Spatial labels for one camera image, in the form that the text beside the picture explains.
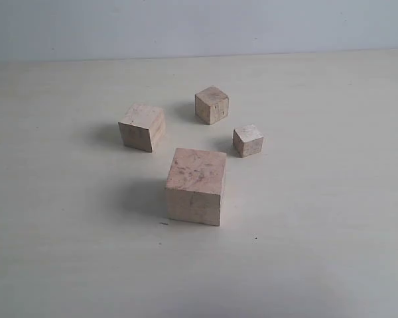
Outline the third largest wooden cube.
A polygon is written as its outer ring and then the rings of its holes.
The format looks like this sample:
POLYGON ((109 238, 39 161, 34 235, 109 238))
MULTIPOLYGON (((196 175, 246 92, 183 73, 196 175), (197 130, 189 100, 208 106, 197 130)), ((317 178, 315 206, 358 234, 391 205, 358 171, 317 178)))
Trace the third largest wooden cube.
POLYGON ((229 97, 216 86, 210 86, 195 94, 195 115, 207 125, 226 118, 229 113, 229 97))

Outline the second largest wooden cube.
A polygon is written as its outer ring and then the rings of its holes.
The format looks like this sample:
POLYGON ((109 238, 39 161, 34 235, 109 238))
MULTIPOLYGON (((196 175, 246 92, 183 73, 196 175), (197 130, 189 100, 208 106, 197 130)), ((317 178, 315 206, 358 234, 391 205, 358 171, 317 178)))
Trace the second largest wooden cube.
POLYGON ((165 114, 160 107, 135 103, 118 126, 124 146, 153 152, 166 132, 165 114))

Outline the smallest wooden cube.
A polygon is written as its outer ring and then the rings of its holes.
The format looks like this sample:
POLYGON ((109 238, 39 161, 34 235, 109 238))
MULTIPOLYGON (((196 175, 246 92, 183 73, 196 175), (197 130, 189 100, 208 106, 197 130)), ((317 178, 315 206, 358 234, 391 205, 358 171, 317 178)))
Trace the smallest wooden cube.
POLYGON ((233 147, 242 158, 260 153, 263 140, 264 136, 253 124, 233 130, 233 147))

